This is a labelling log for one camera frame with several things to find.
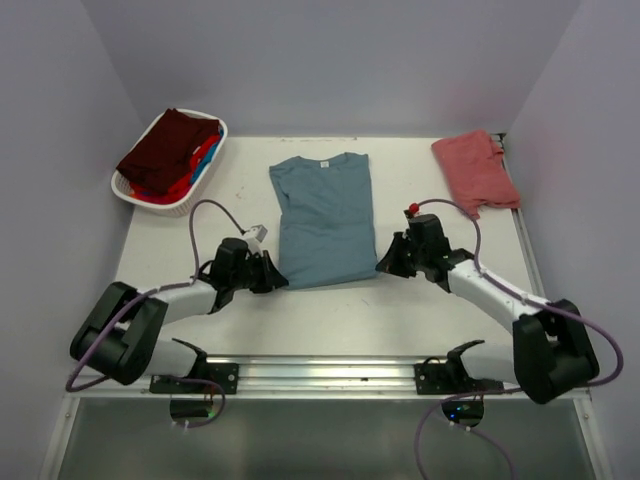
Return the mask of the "blue t shirt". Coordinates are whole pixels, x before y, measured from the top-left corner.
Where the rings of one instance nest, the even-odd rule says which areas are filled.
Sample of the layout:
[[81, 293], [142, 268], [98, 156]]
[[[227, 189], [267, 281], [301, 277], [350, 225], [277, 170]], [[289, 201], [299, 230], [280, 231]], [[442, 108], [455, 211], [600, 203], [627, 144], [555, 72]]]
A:
[[281, 210], [279, 270], [291, 290], [376, 276], [369, 156], [293, 157], [269, 168]]

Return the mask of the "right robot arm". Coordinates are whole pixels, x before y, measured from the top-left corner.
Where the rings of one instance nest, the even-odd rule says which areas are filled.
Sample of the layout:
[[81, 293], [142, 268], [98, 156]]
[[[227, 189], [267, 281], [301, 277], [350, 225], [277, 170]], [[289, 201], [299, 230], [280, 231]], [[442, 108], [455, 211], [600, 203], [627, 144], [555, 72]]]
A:
[[472, 340], [451, 349], [443, 362], [415, 365], [420, 394], [501, 391], [513, 384], [535, 403], [545, 404], [586, 385], [600, 367], [579, 311], [568, 300], [550, 302], [511, 284], [490, 281], [476, 256], [454, 249], [439, 218], [406, 215], [408, 227], [393, 235], [377, 271], [425, 279], [478, 307], [511, 336], [509, 346]]

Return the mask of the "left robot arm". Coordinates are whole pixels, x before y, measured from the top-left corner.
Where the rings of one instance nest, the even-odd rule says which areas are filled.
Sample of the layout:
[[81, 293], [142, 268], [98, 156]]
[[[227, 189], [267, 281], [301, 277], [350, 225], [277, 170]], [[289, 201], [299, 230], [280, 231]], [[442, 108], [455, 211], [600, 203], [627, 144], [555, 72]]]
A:
[[74, 336], [70, 356], [77, 366], [66, 389], [78, 392], [113, 380], [130, 385], [144, 376], [170, 378], [185, 392], [211, 381], [208, 354], [188, 342], [159, 339], [162, 327], [219, 312], [236, 292], [266, 294], [289, 285], [269, 253], [255, 242], [225, 238], [215, 257], [192, 280], [139, 292], [113, 282]]

